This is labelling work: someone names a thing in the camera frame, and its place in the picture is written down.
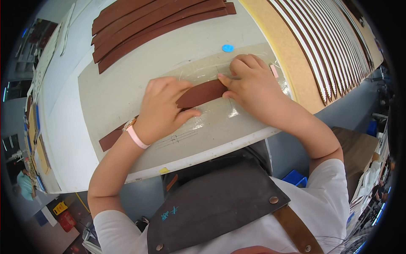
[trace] window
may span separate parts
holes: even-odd
[[[3,102],[7,100],[27,97],[32,80],[10,81],[4,88]]]
[[[18,135],[14,134],[12,136],[9,136],[5,139],[3,139],[3,147],[4,147],[4,155],[7,159],[10,159],[13,154],[18,152],[20,150],[20,145],[18,143]]]

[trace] apron strap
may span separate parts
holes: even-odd
[[[281,224],[300,253],[324,254],[316,238],[288,205],[279,208],[272,214]]]

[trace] hand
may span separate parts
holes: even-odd
[[[231,61],[230,70],[241,79],[218,75],[229,88],[223,98],[234,99],[258,120],[282,130],[281,116],[289,112],[287,108],[292,107],[293,101],[282,92],[268,65],[255,55],[241,54]]]
[[[133,125],[140,140],[150,145],[179,129],[187,120],[201,113],[194,109],[180,112],[176,101],[193,85],[173,77],[151,80],[145,90],[140,115]]]

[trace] person's right hand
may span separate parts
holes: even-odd
[[[223,98],[234,99],[258,120],[283,130],[285,114],[295,103],[282,92],[268,65],[255,55],[241,54],[231,61],[230,70],[241,79],[218,74],[220,82],[229,88]]]

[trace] pink wristband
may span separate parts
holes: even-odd
[[[145,145],[141,141],[141,139],[137,136],[137,134],[135,133],[134,128],[132,126],[127,128],[127,132],[130,135],[130,137],[132,138],[132,140],[134,140],[135,144],[137,144],[142,149],[147,149],[150,146],[150,145]]]

